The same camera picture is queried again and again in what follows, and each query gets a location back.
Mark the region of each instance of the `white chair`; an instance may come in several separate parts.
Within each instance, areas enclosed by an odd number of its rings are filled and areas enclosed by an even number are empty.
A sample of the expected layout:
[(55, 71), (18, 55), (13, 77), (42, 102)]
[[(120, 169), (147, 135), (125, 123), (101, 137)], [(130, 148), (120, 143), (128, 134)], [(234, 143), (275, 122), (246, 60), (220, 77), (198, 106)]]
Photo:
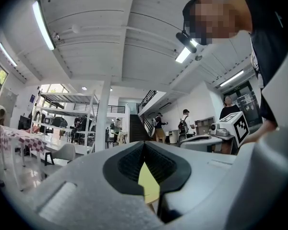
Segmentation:
[[(52, 164), (48, 164), (47, 162), (47, 156), (50, 156)], [(76, 157), (76, 151), (75, 151), (75, 146), (73, 144), (65, 144), (62, 146), (59, 150), (54, 151), (54, 152), (46, 152), (45, 153), (45, 166), (42, 167), (42, 171), (47, 177), (48, 175), (53, 174), (56, 172), (58, 169), (62, 168), (61, 165), (54, 164), (53, 159), (64, 159), (64, 160), (69, 160), (67, 163), (71, 162), (74, 160)]]

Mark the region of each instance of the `white box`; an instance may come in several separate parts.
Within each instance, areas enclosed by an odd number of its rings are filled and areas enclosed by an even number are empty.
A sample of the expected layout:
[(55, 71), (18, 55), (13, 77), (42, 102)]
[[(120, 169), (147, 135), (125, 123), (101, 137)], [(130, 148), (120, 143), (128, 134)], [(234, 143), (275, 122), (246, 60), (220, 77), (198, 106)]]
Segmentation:
[(247, 135), (250, 133), (248, 123), (243, 112), (231, 113), (220, 121), (220, 128), (228, 130), (229, 134), (235, 136), (237, 146), (240, 147)]

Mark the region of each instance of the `staircase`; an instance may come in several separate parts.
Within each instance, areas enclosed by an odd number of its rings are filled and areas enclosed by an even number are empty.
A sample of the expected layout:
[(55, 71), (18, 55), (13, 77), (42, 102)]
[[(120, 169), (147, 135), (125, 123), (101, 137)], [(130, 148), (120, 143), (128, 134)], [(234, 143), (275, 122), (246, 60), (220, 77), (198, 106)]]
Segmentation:
[(138, 115), (130, 115), (129, 142), (151, 140)]

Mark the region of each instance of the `doorway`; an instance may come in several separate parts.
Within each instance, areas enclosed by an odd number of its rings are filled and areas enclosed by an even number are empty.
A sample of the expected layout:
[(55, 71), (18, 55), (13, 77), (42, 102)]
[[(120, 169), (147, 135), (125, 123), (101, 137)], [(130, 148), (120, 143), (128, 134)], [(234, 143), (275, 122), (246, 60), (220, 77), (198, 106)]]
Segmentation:
[(243, 111), (249, 127), (263, 123), (260, 116), (260, 107), (249, 81), (238, 85), (233, 90), (225, 93), (225, 95), (229, 95), (233, 104), (236, 104)]

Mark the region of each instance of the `shorts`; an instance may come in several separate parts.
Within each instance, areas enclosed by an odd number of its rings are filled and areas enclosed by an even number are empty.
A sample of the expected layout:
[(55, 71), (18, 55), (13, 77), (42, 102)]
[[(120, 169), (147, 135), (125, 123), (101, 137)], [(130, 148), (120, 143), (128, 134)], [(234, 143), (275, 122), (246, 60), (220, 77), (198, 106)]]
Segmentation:
[(165, 137), (165, 133), (162, 128), (156, 128), (156, 136), (159, 137), (159, 139)]

